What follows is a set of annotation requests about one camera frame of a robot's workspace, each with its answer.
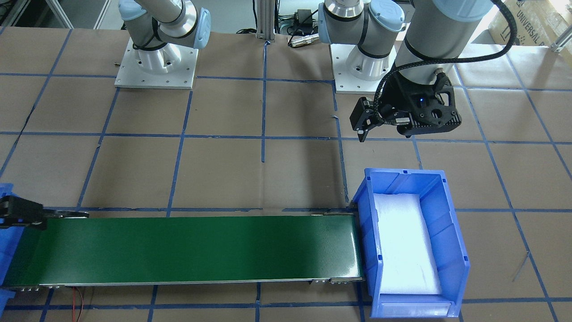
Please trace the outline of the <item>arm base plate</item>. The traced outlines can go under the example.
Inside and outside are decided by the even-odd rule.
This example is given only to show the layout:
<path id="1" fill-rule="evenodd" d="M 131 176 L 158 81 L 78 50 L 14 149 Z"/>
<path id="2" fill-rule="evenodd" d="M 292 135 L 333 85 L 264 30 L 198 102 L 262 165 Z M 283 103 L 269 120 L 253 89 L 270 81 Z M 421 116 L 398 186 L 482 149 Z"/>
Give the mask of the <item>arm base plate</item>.
<path id="1" fill-rule="evenodd" d="M 114 85 L 132 89 L 192 89 L 199 50 L 168 43 L 157 51 L 129 39 Z"/>
<path id="2" fill-rule="evenodd" d="M 337 92 L 350 94 L 375 94 L 385 75 L 393 67 L 398 76 L 418 85 L 433 85 L 436 81 L 435 70 L 451 69 L 446 58 L 428 57 L 404 40 L 400 49 L 389 38 L 366 43 L 360 39 L 357 43 L 332 43 L 330 46 L 332 71 Z"/>

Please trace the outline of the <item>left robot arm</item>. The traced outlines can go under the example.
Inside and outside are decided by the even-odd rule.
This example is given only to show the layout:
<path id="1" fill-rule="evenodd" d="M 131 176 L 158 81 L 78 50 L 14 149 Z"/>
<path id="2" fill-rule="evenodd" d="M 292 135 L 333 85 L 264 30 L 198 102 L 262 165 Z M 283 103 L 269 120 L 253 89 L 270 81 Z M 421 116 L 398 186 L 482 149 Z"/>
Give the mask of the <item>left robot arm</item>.
<path id="1" fill-rule="evenodd" d="M 392 0 L 325 0 L 317 9 L 321 42 L 352 45 L 356 61 L 350 68 L 361 79 L 366 79 L 364 63 L 384 63 L 406 30 L 393 63 L 372 77 L 378 83 L 374 97 L 359 98 L 349 117 L 360 141 L 382 125 L 411 137 L 462 124 L 449 71 L 494 2 L 413 0 L 412 5 L 409 24 Z"/>

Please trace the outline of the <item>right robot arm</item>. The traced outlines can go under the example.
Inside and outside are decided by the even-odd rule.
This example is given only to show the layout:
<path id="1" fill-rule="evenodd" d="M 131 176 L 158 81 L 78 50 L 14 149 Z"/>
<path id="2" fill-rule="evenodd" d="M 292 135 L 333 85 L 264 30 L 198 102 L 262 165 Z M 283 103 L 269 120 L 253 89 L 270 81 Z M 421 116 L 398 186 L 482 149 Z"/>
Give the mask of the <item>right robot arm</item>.
<path id="1" fill-rule="evenodd" d="M 190 0 L 121 0 L 120 16 L 129 31 L 131 47 L 121 62 L 116 84 L 143 88 L 152 82 L 192 82 L 195 61 L 189 56 L 209 41 L 212 18 L 206 8 L 197 9 Z M 46 209 L 40 203 L 14 195 L 1 197 L 1 228 L 47 228 L 49 219 L 88 218 L 87 212 Z"/>

